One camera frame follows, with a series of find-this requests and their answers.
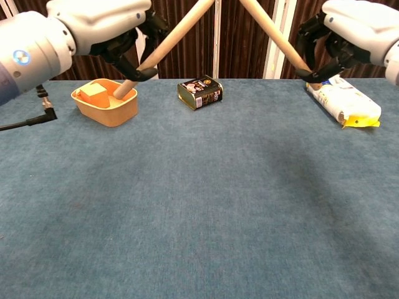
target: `curtain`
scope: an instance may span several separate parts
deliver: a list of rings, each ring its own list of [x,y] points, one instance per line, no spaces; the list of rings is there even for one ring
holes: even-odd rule
[[[37,11],[47,16],[46,3],[48,0],[14,0],[18,11]],[[1,10],[1,19],[5,19],[5,15]],[[128,60],[133,65],[138,65],[138,57],[136,47],[133,46],[126,53]],[[118,70],[112,65],[103,61],[102,57],[94,56],[74,56],[72,58],[72,67],[51,80],[93,80],[96,78],[109,78],[112,80],[125,79]]]
[[[154,0],[156,13],[173,29],[197,0]],[[159,78],[198,78],[213,73],[214,4],[158,64]]]
[[[296,44],[299,26],[319,13],[324,2],[325,0],[298,0],[289,38],[289,42],[292,45]],[[382,3],[394,9],[399,9],[399,1],[397,0],[371,0],[370,2]],[[323,43],[324,39],[319,40],[319,44],[315,50],[316,70],[327,64],[331,59],[325,48],[322,47]],[[341,76],[343,78],[381,78],[385,76],[385,68],[375,65],[359,64],[350,70],[343,71]],[[298,78],[295,74],[295,68],[287,59],[284,62],[281,78]]]
[[[272,17],[275,0],[257,0]],[[220,78],[262,78],[268,35],[239,0],[222,1]]]

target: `wooden stick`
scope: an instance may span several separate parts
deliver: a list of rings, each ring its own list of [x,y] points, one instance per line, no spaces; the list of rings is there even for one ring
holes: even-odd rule
[[[311,72],[310,68],[302,60],[295,48],[284,38],[273,20],[256,0],[240,0],[240,2],[296,69],[305,69]],[[319,90],[322,85],[319,83],[312,83],[310,86],[312,86],[314,90]]]
[[[190,11],[182,18],[179,24],[169,33],[163,42],[152,52],[150,56],[137,68],[138,70],[147,69],[156,66],[179,41],[187,34],[188,31],[201,19],[201,17],[212,6],[214,0],[198,0],[198,2],[190,9]],[[113,95],[117,99],[123,98],[138,82],[130,80],[124,81]]]

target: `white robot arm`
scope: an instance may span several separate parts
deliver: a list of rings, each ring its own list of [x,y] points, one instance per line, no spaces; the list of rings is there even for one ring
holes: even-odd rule
[[[142,61],[168,33],[151,0],[51,0],[47,12],[0,21],[0,106],[71,68],[73,55],[100,55],[136,82],[156,75],[156,69],[136,70],[124,56],[136,27],[147,36]]]
[[[315,67],[317,40],[328,36],[325,48],[332,57],[315,72],[297,70],[309,83],[321,83],[357,64],[386,67],[386,78],[399,85],[399,11],[360,0],[328,0],[322,11],[301,25],[297,51]]]

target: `table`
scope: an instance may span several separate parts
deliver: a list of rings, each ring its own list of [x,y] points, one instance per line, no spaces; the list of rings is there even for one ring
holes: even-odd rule
[[[58,120],[0,132],[0,298],[398,298],[399,89],[348,79],[382,117],[343,130],[300,80],[196,111],[184,81],[137,85],[117,128],[75,106],[88,81],[46,82]]]

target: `yellow sponge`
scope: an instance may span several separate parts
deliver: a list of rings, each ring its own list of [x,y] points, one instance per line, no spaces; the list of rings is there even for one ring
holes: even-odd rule
[[[83,101],[91,105],[100,108],[108,108],[110,106],[107,89],[98,83],[88,84],[81,87],[80,96]]]

